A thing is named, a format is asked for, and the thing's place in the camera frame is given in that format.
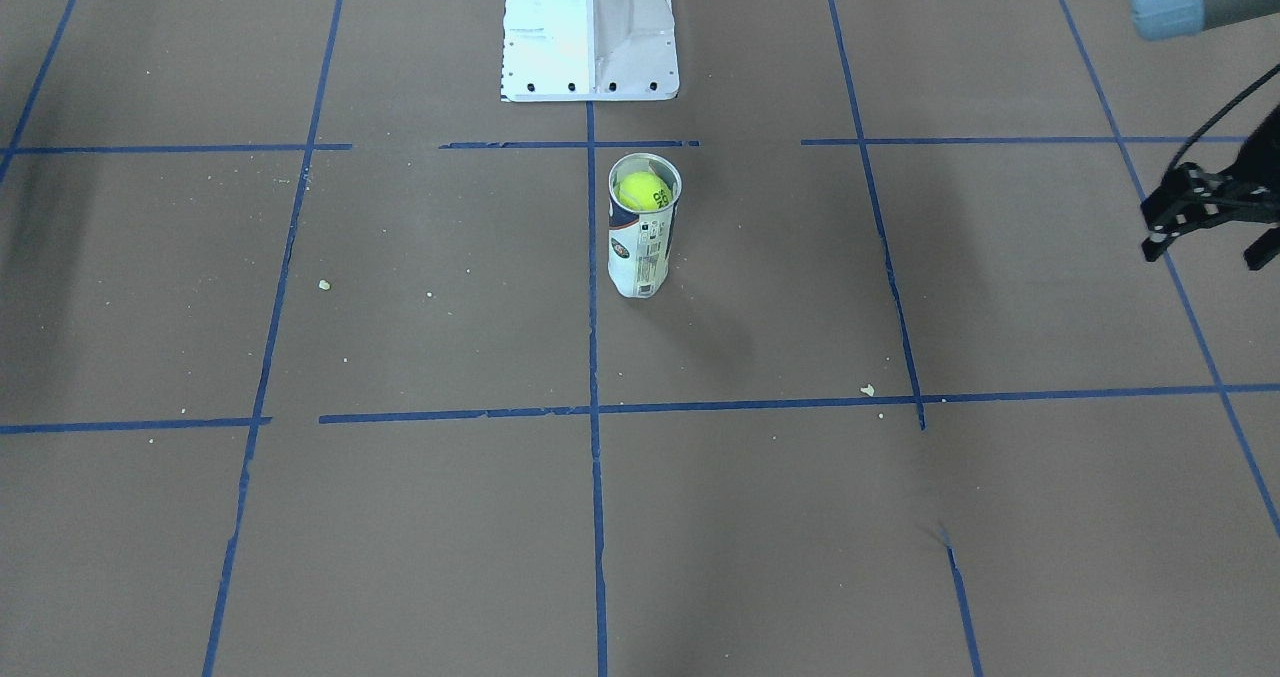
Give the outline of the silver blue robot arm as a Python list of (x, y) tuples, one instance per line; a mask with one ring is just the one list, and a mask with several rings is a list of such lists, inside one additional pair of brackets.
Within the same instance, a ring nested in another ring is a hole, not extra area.
[[(1217, 27), (1242, 24), (1253, 18), (1274, 17), (1279, 0), (1130, 0), (1137, 33), (1148, 42), (1204, 33)], [(1265, 223), (1267, 230), (1243, 252), (1251, 271), (1262, 270), (1279, 252), (1279, 111), (1272, 109), (1244, 141), (1236, 157), (1222, 171), (1208, 171), (1185, 161), (1185, 154), (1222, 116), (1244, 99), (1275, 79), (1277, 68), (1245, 86), (1213, 116), (1198, 127), (1161, 177), (1160, 186), (1140, 203), (1147, 239), (1140, 248), (1155, 262), (1183, 235), (1213, 229), (1224, 223)]]

